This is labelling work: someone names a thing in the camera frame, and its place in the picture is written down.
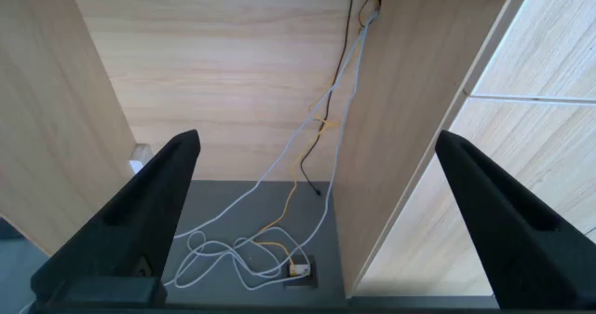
drawer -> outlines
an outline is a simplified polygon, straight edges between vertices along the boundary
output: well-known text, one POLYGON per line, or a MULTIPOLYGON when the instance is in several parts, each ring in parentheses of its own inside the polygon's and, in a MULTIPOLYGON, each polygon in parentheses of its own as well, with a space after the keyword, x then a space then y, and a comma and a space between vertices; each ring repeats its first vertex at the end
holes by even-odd
POLYGON ((524 0, 472 94, 596 100, 596 0, 524 0))

wood grain surface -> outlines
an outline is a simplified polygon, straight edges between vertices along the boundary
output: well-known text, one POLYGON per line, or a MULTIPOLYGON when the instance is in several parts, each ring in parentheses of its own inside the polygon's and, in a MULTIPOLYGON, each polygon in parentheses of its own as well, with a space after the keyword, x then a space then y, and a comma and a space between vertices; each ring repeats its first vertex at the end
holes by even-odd
MULTIPOLYGON (((587 233, 596 226, 594 121, 594 105, 470 98, 450 130, 587 233)), ((490 294, 464 220, 433 157, 357 295, 490 294)))
POLYGON ((135 140, 75 0, 0 0, 0 214, 56 252, 131 177, 135 140))
POLYGON ((596 0, 525 0, 473 93, 596 101, 596 0))
POLYGON ((347 296, 400 212, 413 173, 430 160, 424 155, 505 1, 384 0, 333 189, 347 296))
MULTIPOLYGON (((278 157, 331 84, 349 2, 76 1, 138 143, 156 153, 197 129, 195 179, 211 180, 257 180, 278 157)), ((354 2, 348 45, 361 4, 354 2)), ((352 78, 334 93, 331 120, 340 118, 352 78)), ((266 180, 291 180, 290 165, 317 128, 307 125, 266 180)), ((336 137, 325 133, 306 161, 312 180, 330 179, 336 137)))

wooden desk panel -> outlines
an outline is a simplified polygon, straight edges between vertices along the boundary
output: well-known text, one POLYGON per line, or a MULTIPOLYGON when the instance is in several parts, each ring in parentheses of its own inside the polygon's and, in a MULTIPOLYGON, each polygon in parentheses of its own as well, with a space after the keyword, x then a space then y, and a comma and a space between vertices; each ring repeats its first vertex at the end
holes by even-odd
MULTIPOLYGON (((195 179, 257 180, 331 84, 349 0, 76 2, 139 143, 155 153, 197 129, 195 179)), ((331 120, 341 117, 352 79, 347 73, 333 94, 331 120)), ((291 180, 290 165, 317 129, 310 123, 266 179, 291 180)), ((331 177, 336 136, 323 135, 305 163, 312 180, 331 177)))
POLYGON ((505 1, 384 0, 333 189, 347 296, 415 187, 413 173, 430 160, 432 139, 505 1))
POLYGON ((75 0, 0 0, 0 214, 56 252, 131 177, 135 140, 75 0))

power outlet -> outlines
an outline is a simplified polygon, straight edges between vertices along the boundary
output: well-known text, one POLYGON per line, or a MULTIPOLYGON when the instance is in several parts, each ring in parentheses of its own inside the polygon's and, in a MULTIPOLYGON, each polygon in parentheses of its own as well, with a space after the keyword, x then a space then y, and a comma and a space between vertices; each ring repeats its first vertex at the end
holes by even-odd
MULTIPOLYGON (((307 262, 302 255, 296 255, 292 258, 295 267, 291 268, 290 262, 286 263, 284 271, 285 277, 294 277, 296 273, 300 274, 307 268, 307 262)), ((308 261, 310 262, 310 272, 308 276, 296 280, 287 280, 283 282, 285 289, 316 289, 318 288, 317 280, 317 262, 315 256, 312 254, 308 255, 308 261)))

dark gray floor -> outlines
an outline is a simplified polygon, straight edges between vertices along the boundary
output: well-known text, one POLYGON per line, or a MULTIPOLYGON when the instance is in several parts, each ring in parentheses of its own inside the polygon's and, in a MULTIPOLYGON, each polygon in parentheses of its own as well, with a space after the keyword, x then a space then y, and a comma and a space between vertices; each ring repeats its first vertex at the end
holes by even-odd
MULTIPOLYGON (((177 233, 191 229, 210 219, 227 207, 234 199, 250 189, 254 182, 192 182, 184 205, 177 233)), ((263 225, 275 220, 283 209, 292 183, 263 183, 251 196, 240 202, 229 214, 204 230, 209 239, 226 242, 238 236, 248 236, 263 225)), ((326 184, 317 183, 319 188, 326 184)), ((286 218, 280 223, 301 241, 310 234, 323 210, 324 198, 316 196, 307 184, 299 184, 286 218)), ((184 240, 175 240, 164 273, 170 278, 186 254, 184 240)), ((285 291, 281 285, 266 286, 257 291, 246 291, 237 279, 231 258, 225 258, 219 266, 201 282, 188 289, 168 287, 168 302, 200 306, 275 306, 275 307, 444 307, 444 308, 495 308, 496 302, 488 296, 453 297, 355 297, 345 300, 341 266, 337 247, 335 219, 332 209, 320 232, 306 245, 306 251, 314 254, 318 266, 316 290, 285 291)), ((271 262, 258 252, 247 251, 254 268, 268 267, 271 262)), ((278 258, 284 256, 278 252, 278 258)), ((17 313, 33 300, 29 287, 31 275, 47 260, 26 239, 0 240, 0 312, 17 313)), ((182 281, 200 273, 201 266, 189 269, 190 274, 182 281)))
POLYGON ((0 240, 0 313, 17 314, 34 300, 29 279, 46 261, 27 239, 0 240))
MULTIPOLYGON (((176 233, 192 229, 209 220, 227 207, 237 197, 249 190, 254 182, 192 182, 188 192, 183 214, 176 233)), ((327 184, 316 183, 319 189, 326 189, 327 184)), ((237 237, 254 234, 264 225, 281 215, 283 206, 292 188, 292 183, 269 182, 261 186, 250 196, 239 202, 236 207, 217 223, 208 225, 204 231, 208 239, 217 239, 232 243, 237 237)), ((299 183, 287 216, 279 223, 298 242, 306 239, 318 222, 324 207, 324 197, 319 197, 307 184, 299 183)), ((262 240, 278 240, 291 250, 291 243, 281 236, 263 236, 262 240)), ((168 287, 168 302, 177 304, 204 305, 250 305, 250 306, 315 306, 343 307, 346 305, 342 282, 335 218, 332 208, 317 235, 305 246, 306 253, 314 254, 318 269, 318 288, 315 290, 284 290, 281 284, 265 286, 256 291, 247 291, 237 278, 232 258, 226 257, 207 277, 187 288, 168 287)), ((185 239, 176 240, 169 252, 164 280, 173 276, 178 264, 188 253, 185 239)), ((267 268, 272 261, 258 249, 247 250, 249 264, 253 268, 267 268)), ((284 258, 282 250, 278 258, 284 258)), ((186 282, 197 276, 205 264, 191 267, 186 282)), ((252 280, 252 284, 262 280, 252 280)))

